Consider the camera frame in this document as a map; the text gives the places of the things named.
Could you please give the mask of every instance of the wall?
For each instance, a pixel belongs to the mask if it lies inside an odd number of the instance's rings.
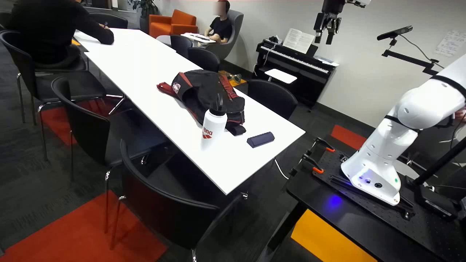
[[[204,32],[216,16],[216,0],[156,0],[162,13],[171,15],[181,9],[197,15]],[[228,61],[253,70],[257,61],[257,45],[271,35],[286,36],[289,28],[314,32],[322,0],[231,0],[232,9],[245,13],[245,22],[234,52]],[[436,52],[436,47],[452,29],[466,32],[465,0],[373,0],[366,9],[346,6],[343,25],[333,45],[322,45],[318,55],[340,63],[333,80],[320,102],[352,118],[376,127],[385,113],[398,102],[404,92],[424,83],[429,76],[421,67],[381,54],[389,39],[376,36],[407,25],[414,31],[407,36],[419,44],[430,57],[451,64],[454,57]],[[394,51],[417,58],[423,54],[400,38]]]

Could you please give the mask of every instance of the bag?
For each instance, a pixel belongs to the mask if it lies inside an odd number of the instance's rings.
[[[193,70],[178,73],[171,87],[159,84],[159,89],[183,100],[202,125],[207,109],[221,109],[228,115],[229,131],[235,135],[245,132],[245,128],[241,127],[245,122],[245,99],[237,95],[226,76],[216,71]]]

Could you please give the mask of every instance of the orange chair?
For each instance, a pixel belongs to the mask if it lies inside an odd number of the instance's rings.
[[[184,32],[199,32],[199,26],[196,25],[197,17],[178,9],[174,10],[172,17],[151,15],[149,20],[149,33],[154,38],[158,38],[159,35],[181,35]]]

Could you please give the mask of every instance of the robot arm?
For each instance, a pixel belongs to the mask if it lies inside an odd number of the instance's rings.
[[[341,17],[338,15],[344,10],[347,3],[352,3],[359,7],[366,7],[372,0],[324,0],[322,12],[317,17],[315,31],[317,39],[320,44],[322,38],[322,31],[328,29],[327,44],[333,44],[334,35],[338,32]]]
[[[408,90],[360,151],[341,164],[343,172],[356,188],[389,205],[400,204],[401,179],[394,162],[416,141],[419,131],[462,109],[465,97],[466,55]]]

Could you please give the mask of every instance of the black phone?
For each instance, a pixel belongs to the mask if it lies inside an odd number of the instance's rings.
[[[248,138],[248,144],[255,148],[255,147],[260,147],[263,144],[267,144],[267,143],[271,143],[274,141],[276,137],[273,132],[264,132],[264,134],[260,134],[260,135],[255,135],[255,137],[250,137]]]

